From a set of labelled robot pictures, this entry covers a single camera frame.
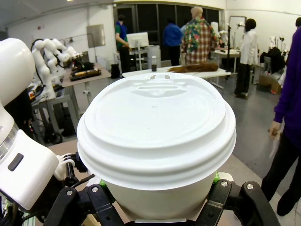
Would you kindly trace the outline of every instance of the plastic lid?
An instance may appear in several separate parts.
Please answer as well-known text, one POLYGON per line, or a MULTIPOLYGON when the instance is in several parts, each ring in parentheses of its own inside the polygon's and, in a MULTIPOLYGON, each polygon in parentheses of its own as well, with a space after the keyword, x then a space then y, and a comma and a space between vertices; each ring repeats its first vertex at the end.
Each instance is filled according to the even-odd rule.
POLYGON ((235 115, 207 81, 177 73, 121 79, 81 117, 78 150, 87 168, 139 190, 190 185, 231 155, 235 115))

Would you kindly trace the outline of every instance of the cardboard box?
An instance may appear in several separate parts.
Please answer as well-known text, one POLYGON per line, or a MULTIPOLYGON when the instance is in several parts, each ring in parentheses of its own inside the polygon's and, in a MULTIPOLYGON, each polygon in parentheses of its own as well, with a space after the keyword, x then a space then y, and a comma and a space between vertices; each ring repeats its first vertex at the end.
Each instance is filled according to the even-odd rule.
POLYGON ((257 89, 264 92, 273 91, 273 94, 281 93, 281 86, 279 85, 278 81, 269 76, 264 75, 261 75, 259 77, 257 89))

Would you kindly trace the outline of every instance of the man in plaid shirt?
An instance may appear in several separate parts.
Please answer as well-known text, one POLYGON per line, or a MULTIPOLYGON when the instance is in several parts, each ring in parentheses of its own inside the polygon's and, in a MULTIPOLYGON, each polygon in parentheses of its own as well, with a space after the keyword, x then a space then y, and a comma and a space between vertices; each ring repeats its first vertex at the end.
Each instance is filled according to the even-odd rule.
POLYGON ((192 21, 187 24, 182 40, 182 51, 186 53, 186 64, 196 65, 207 60, 210 50, 217 47, 218 38, 210 24, 202 18, 203 9, 191 9, 192 21))

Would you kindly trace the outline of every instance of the desk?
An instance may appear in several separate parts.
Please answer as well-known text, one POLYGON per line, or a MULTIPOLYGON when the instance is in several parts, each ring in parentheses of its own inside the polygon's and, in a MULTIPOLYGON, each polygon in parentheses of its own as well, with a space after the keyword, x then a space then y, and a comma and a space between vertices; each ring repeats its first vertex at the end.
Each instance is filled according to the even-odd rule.
MULTIPOLYGON (((217 56, 217 62, 218 66, 221 64, 222 58, 227 58, 228 56, 228 50, 225 50, 225 52, 222 52, 220 50, 214 51, 214 54, 217 56)), ((240 57, 240 52, 236 51, 235 49, 230 50, 230 58, 234 58, 234 69, 233 73, 236 73, 236 64, 237 64, 237 58, 240 57)))
MULTIPOLYGON (((32 109, 33 110, 39 110, 42 120, 44 122, 47 121, 46 116, 44 114, 44 110, 43 108, 47 109, 48 115, 50 117, 52 126, 54 131, 58 132, 59 131, 59 127, 58 127, 58 123, 53 111, 53 105, 55 104, 60 104, 60 103, 67 103, 68 105, 68 109, 69 109, 69 113, 71 116, 71 120, 74 126, 75 131, 77 130, 77 124, 79 123, 79 115, 78 115, 78 106, 77 103, 75 101, 75 95, 73 92, 73 89, 71 89, 70 87, 67 87, 65 89, 62 90, 62 95, 60 97, 57 97, 55 99, 50 99, 47 101, 41 101, 41 102, 37 102, 35 104, 32 105, 32 109)), ((38 135, 38 139, 40 142, 41 141, 41 132, 40 130, 35 127, 35 131, 37 132, 38 135)))
POLYGON ((71 69, 66 70, 64 75, 62 86, 72 89, 81 113, 88 108, 94 97, 111 83, 108 79, 111 74, 104 67, 96 63, 95 68, 101 70, 102 74, 77 81, 70 81, 71 69))
MULTIPOLYGON (((134 76, 134 75, 139 75, 139 74, 166 73, 166 72, 168 72, 168 70, 170 68, 172 68, 172 66, 171 67, 157 68, 156 72, 152 72, 151 69, 142 70, 142 71, 136 71, 136 72, 127 72, 127 73, 123 73, 122 76, 124 78, 127 78, 127 77, 131 77, 131 76, 134 76)), ((221 68, 219 68, 216 72, 193 72, 193 73, 185 73, 185 74, 196 76, 196 77, 199 77, 199 78, 202 78, 202 79, 219 78, 221 76, 231 75, 230 72, 226 72, 224 69, 221 69, 221 68)), ((217 87, 219 87, 221 89, 224 89, 223 86, 219 85, 219 80, 218 79, 217 79, 216 83, 211 81, 211 84, 215 85, 215 86, 217 86, 217 87)))

